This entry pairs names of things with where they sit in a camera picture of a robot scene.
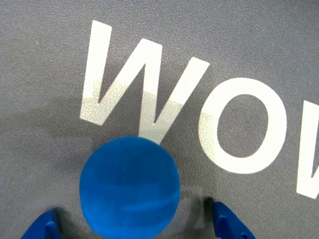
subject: ball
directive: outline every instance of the ball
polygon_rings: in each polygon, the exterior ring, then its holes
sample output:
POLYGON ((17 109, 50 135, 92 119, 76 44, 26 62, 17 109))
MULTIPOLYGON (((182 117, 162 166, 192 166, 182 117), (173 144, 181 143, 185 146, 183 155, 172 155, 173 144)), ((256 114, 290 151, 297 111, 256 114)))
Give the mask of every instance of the ball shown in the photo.
POLYGON ((84 217, 108 239, 148 239, 163 231, 179 202, 171 155, 141 137, 120 137, 99 147, 80 177, 84 217))

